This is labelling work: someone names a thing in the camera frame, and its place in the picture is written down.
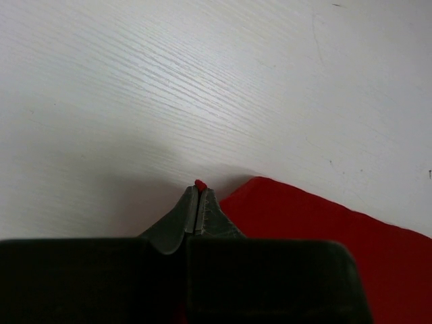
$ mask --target white wooden surface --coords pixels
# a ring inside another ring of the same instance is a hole
[[[431,14],[0,0],[0,238],[136,235],[257,174],[432,236]]]

